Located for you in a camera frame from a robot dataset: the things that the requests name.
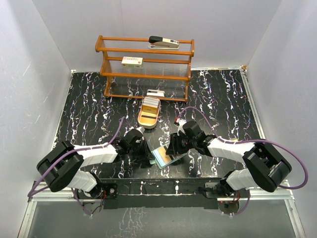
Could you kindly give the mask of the mint green card holder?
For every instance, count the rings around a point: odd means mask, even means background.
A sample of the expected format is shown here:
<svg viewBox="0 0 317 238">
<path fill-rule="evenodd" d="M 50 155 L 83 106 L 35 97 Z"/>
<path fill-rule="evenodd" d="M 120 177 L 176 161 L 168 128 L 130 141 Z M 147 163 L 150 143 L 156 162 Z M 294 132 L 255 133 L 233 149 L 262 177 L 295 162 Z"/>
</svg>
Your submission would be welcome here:
<svg viewBox="0 0 317 238">
<path fill-rule="evenodd" d="M 166 151 L 168 149 L 169 144 L 165 144 L 160 146 L 154 150 L 152 150 L 149 154 L 151 160 L 151 164 L 156 164 L 160 169 L 163 169 L 170 164 L 180 160 L 185 157 L 188 153 L 180 154 L 180 155 L 167 155 Z"/>
</svg>

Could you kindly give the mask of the brown gold credit card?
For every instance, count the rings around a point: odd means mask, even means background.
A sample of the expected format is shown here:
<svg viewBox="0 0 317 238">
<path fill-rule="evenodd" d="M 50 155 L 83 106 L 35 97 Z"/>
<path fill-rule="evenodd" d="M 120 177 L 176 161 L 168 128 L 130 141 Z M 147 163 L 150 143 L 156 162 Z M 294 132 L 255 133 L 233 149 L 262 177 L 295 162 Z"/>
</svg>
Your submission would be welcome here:
<svg viewBox="0 0 317 238">
<path fill-rule="evenodd" d="M 161 155 L 161 157 L 162 157 L 162 160 L 165 162 L 165 163 L 169 163 L 170 161 L 173 161 L 174 160 L 174 158 L 171 156 L 171 155 L 168 155 L 167 153 L 166 153 L 166 148 L 165 147 L 160 147 L 159 149 L 158 149 L 158 152 L 159 152 L 159 154 Z"/>
</svg>

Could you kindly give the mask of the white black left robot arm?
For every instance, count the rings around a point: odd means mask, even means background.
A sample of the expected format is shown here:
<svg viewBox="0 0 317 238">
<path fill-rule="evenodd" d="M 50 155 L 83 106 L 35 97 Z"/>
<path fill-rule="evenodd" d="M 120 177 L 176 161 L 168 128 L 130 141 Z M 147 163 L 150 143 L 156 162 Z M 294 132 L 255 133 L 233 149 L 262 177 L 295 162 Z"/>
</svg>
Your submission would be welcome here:
<svg viewBox="0 0 317 238">
<path fill-rule="evenodd" d="M 151 164 L 154 158 L 144 138 L 144 131 L 141 126 L 131 128 L 123 137 L 91 147 L 63 141 L 37 164 L 37 170 L 44 176 L 52 192 L 69 187 L 83 190 L 96 198 L 102 193 L 102 185 L 96 176 L 81 168 L 94 164 L 114 164 L 125 159 Z"/>
</svg>

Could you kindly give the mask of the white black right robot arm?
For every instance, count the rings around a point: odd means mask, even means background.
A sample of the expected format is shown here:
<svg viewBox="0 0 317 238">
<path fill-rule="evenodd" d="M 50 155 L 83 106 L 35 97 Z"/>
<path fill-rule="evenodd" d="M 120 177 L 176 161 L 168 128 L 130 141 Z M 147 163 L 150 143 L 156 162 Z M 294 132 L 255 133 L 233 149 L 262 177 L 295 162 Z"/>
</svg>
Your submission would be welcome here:
<svg viewBox="0 0 317 238">
<path fill-rule="evenodd" d="M 290 174 L 290 163 L 274 148 L 263 142 L 240 143 L 223 140 L 205 132 L 194 121 L 177 119 L 178 131 L 170 135 L 167 155 L 181 155 L 195 149 L 201 155 L 231 159 L 245 165 L 242 170 L 228 172 L 210 190 L 221 196 L 231 197 L 239 190 L 260 187 L 274 192 Z"/>
</svg>

